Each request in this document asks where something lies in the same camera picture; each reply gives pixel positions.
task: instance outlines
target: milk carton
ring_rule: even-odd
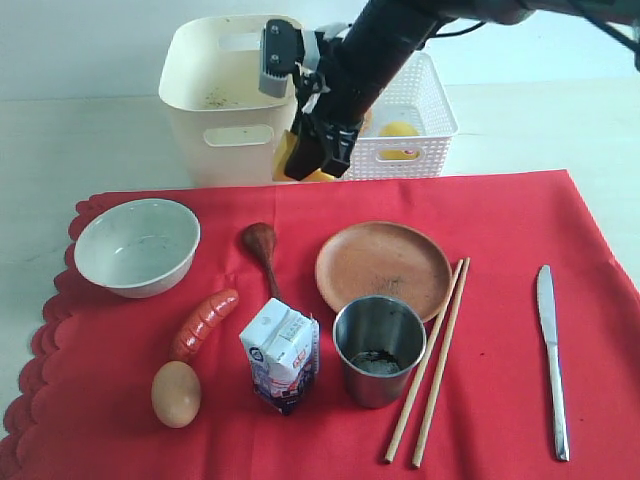
[[[272,298],[240,334],[254,391],[289,415],[313,384],[320,366],[319,326]]]

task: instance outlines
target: metal cup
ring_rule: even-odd
[[[427,334],[406,303],[384,295],[360,297],[333,324],[345,386],[361,406],[380,408],[401,394],[425,352]]]

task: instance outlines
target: black cable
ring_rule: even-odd
[[[465,35],[467,33],[475,32],[477,29],[479,29],[480,27],[486,24],[487,22],[478,22],[469,28],[465,28],[464,30],[459,30],[457,32],[451,32],[451,33],[438,33],[437,35],[434,35],[432,38],[458,37],[460,35]]]
[[[585,20],[587,20],[588,22],[590,22],[593,25],[595,25],[596,27],[598,27],[604,33],[606,33],[609,36],[613,37],[615,40],[620,42],[622,45],[624,45],[625,47],[629,48],[632,52],[640,53],[640,45],[638,43],[634,42],[632,39],[630,39],[629,37],[627,37],[626,35],[624,35],[620,31],[616,30],[615,28],[613,28],[608,23],[606,23],[606,22],[600,20],[599,18],[596,18],[595,16],[591,15],[587,11],[587,9],[584,8],[584,6],[582,5],[581,1],[579,1],[579,0],[565,0],[565,1],[569,5],[571,5],[571,7],[573,7],[573,9],[576,12],[578,12],[580,15],[582,15]]]

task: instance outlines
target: sausage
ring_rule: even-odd
[[[173,339],[169,360],[189,363],[211,330],[236,308],[238,299],[238,292],[229,288],[204,300],[189,315]]]

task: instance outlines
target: wooden spoon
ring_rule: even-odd
[[[276,246],[276,232],[273,227],[261,222],[249,225],[242,232],[242,243],[264,268],[271,297],[281,300],[280,288],[273,273],[273,251]]]

